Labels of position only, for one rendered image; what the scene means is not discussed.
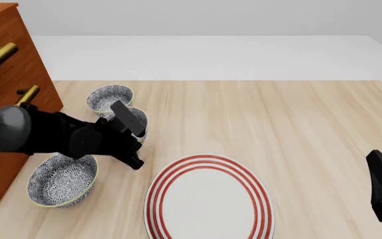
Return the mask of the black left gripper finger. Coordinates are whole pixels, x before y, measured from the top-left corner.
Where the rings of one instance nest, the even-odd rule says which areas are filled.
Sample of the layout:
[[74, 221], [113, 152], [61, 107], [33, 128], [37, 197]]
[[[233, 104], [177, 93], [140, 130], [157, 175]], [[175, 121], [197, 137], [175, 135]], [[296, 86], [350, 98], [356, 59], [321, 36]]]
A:
[[139, 151], [142, 148], [143, 144], [144, 144], [144, 141], [146, 139], [146, 135], [143, 135], [142, 137], [137, 137], [136, 135], [134, 135], [132, 133], [131, 136], [134, 137], [134, 139], [136, 139], [138, 143], [140, 143], [140, 146], [138, 148], [138, 151]]

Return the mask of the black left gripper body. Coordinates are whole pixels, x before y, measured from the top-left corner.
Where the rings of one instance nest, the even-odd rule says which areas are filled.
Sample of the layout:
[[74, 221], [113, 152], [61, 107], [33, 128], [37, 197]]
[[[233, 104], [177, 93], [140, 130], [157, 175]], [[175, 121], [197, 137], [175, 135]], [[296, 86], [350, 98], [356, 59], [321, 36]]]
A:
[[95, 123], [95, 129], [101, 135], [95, 155], [114, 157], [133, 170], [138, 170], [144, 165], [137, 153], [142, 143], [132, 136], [132, 131], [120, 119], [99, 118]]

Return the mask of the black white patterned bowl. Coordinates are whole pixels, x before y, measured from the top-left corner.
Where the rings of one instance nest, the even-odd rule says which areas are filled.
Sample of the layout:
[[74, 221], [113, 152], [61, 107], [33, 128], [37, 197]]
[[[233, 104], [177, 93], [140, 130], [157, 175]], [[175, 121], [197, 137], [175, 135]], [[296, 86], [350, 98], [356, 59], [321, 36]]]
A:
[[95, 89], [86, 98], [87, 107], [98, 117], [111, 118], [111, 105], [121, 101], [126, 107], [132, 105], [134, 93], [123, 85], [106, 85]]
[[73, 159], [58, 153], [33, 171], [27, 183], [27, 193], [38, 206], [68, 208], [91, 193], [98, 171], [98, 162], [91, 155]]
[[143, 135], [148, 135], [148, 119], [147, 115], [144, 111], [141, 109], [135, 108], [135, 107], [128, 107], [128, 110], [141, 122], [141, 124], [145, 127], [145, 131], [143, 134], [139, 135], [138, 137], [142, 137]]

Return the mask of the white plate with red rings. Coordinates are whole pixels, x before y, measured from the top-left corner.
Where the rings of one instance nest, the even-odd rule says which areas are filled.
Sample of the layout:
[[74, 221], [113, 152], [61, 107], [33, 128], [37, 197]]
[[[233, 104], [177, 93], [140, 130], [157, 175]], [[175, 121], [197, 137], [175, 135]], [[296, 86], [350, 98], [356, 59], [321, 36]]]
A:
[[149, 239], [273, 239], [269, 193], [244, 165], [219, 155], [182, 157], [162, 169], [145, 197]]

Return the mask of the wooden cabinet drawer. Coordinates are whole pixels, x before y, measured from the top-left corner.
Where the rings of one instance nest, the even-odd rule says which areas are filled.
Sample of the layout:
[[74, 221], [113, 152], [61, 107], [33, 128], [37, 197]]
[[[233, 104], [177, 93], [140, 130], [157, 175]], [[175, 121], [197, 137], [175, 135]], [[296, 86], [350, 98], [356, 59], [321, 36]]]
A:
[[0, 78], [34, 75], [44, 68], [16, 8], [0, 13], [0, 47], [7, 43], [16, 44], [18, 51], [0, 65]]
[[16, 91], [33, 85], [40, 88], [32, 103], [39, 110], [59, 111], [63, 103], [38, 53], [15, 53], [0, 65], [0, 107], [13, 105], [20, 98]]

